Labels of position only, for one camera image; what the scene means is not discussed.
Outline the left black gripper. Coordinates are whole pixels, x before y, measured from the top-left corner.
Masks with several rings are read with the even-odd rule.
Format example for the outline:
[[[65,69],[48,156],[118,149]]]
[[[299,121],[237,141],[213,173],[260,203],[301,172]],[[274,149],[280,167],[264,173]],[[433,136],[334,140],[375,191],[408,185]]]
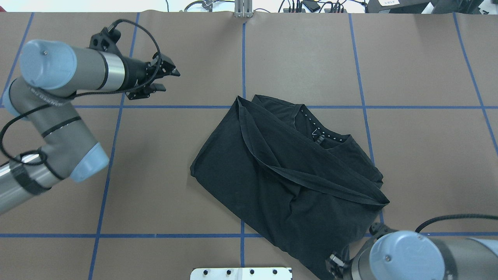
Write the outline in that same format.
[[[170,59],[155,58],[151,62],[142,62],[125,58],[124,62],[127,68],[123,88],[127,90],[126,97],[130,100],[149,98],[153,93],[166,92],[164,85],[154,83],[154,81],[165,76],[181,76]]]

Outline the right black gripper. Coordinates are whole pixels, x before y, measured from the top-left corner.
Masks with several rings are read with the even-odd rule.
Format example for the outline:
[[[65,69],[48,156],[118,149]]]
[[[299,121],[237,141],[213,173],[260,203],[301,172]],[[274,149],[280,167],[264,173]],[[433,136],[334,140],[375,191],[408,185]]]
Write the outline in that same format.
[[[339,253],[332,253],[325,259],[326,270],[331,274],[333,280],[355,280],[353,275],[353,263],[356,256],[350,258],[346,253],[343,259]]]

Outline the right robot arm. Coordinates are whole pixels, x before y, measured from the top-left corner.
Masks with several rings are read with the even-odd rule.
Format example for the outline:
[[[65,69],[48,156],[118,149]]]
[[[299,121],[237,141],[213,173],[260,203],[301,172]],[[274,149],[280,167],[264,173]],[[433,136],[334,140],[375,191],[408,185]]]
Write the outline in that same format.
[[[497,241],[442,240],[414,231],[370,238],[350,260],[331,254],[326,269],[335,280],[496,280]]]

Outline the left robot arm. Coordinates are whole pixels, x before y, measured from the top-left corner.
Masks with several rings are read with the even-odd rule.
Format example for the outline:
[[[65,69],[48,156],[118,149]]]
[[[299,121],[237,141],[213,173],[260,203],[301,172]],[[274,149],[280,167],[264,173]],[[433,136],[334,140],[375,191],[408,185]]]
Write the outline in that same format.
[[[14,121],[33,124],[45,141],[37,149],[9,154],[1,166],[1,213],[70,178],[82,182],[103,170],[109,157],[72,105],[79,90],[125,93],[133,99],[165,91],[154,81],[180,76],[174,62],[157,51],[150,62],[125,57],[116,39],[94,35],[88,48],[31,40],[20,55],[21,76],[4,92]]]

